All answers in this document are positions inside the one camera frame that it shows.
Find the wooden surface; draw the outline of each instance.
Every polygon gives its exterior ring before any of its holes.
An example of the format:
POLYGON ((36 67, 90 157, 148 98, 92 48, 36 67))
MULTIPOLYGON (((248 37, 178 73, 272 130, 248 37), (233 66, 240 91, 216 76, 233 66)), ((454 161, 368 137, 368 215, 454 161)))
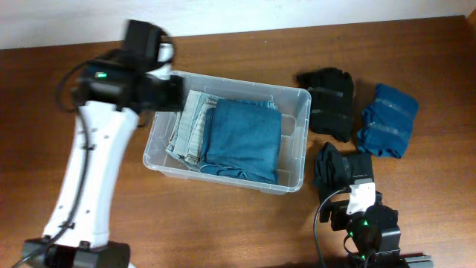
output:
MULTIPOLYGON (((296 86, 293 75, 326 66, 356 82, 357 109, 375 83, 420 105, 402 159, 373 158, 384 203, 399 210, 402 253, 434 256, 436 267, 476 266, 476 50, 464 17, 336 25, 177 38, 175 69, 296 86)), ((0 260, 11 265, 38 237, 56 202, 71 149, 71 115, 53 90, 78 62, 116 42, 0 51, 0 260)), ((148 170, 149 130, 138 130, 120 168, 111 240, 132 247, 137 267, 278 267, 318 259, 313 159, 329 136, 309 133, 303 187, 275 196, 148 170)), ((345 256, 343 232, 318 228, 326 256, 345 256)))

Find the folded jeans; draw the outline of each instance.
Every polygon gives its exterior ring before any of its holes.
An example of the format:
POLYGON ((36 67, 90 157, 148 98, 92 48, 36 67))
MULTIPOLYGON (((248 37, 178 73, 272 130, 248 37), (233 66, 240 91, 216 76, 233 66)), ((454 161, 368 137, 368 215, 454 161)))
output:
MULTIPOLYGON (((176 123, 166 152, 191 170, 199 171, 197 164, 202 150, 205 115, 210 108, 216 106, 216 101, 219 99, 222 98, 191 90, 184 111, 177 113, 176 123)), ((237 101, 271 109, 277 108, 272 101, 237 101)))
POLYGON ((408 148, 419 105, 395 88, 378 84, 374 101, 362 111, 364 127, 357 148, 375 156, 402 158, 408 148))
POLYGON ((277 184, 281 114, 269 107, 218 100, 206 114, 200 171, 277 184))

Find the black fabric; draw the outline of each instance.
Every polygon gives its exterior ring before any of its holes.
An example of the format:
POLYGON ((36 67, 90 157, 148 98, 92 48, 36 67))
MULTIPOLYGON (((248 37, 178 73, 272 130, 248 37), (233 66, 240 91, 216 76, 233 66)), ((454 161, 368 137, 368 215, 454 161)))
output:
POLYGON ((334 145, 327 142, 315 157, 314 185, 319 198, 353 184, 357 179, 373 180, 372 159, 369 153, 342 156, 334 145))
POLYGON ((354 84, 350 74, 337 68, 324 68, 299 74, 296 80, 312 97, 309 128, 348 142, 353 126, 354 84))

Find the light blue denim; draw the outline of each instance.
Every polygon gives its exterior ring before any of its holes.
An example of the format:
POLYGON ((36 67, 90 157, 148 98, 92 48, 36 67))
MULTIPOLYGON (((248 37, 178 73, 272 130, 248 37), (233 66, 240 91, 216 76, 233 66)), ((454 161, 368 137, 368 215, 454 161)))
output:
POLYGON ((190 90, 184 111, 177 114, 176 124, 170 136, 169 145, 165 150, 174 159, 179 160, 188 168, 196 171, 199 170, 199 167, 196 165, 196 162, 187 162, 187 152, 189 151, 193 128, 207 98, 215 101, 220 99, 220 97, 214 95, 190 90))
POLYGON ((377 84, 373 102, 362 111, 364 127, 357 132, 357 149, 375 156, 402 158, 418 109, 418 102, 411 96, 377 84))
POLYGON ((203 129, 205 127, 205 117, 206 113, 210 108, 216 107, 216 100, 211 98, 205 98, 202 108, 200 109, 199 116, 193 124, 192 133, 187 146, 187 153, 184 156, 184 160, 188 163, 190 169, 199 171, 200 168, 197 166, 199 161, 200 153, 202 151, 203 143, 203 129))
POLYGON ((272 107, 218 100, 206 113, 200 172, 276 185, 281 114, 272 107))

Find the clear plastic box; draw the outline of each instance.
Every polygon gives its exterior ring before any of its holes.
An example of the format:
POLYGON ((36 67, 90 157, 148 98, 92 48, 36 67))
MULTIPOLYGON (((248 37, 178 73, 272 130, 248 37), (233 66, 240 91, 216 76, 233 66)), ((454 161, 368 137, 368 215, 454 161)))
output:
POLYGON ((271 194, 296 192, 301 188, 311 106, 311 95, 306 90, 210 77, 183 71, 174 71, 172 74, 184 78, 185 96, 188 96, 190 90, 195 90, 231 100, 274 102, 274 105, 283 114, 278 185, 195 172, 169 156, 165 152, 165 148, 176 122, 177 117, 174 112, 157 112, 155 114, 144 151, 143 161, 146 167, 161 171, 170 177, 253 188, 271 194))

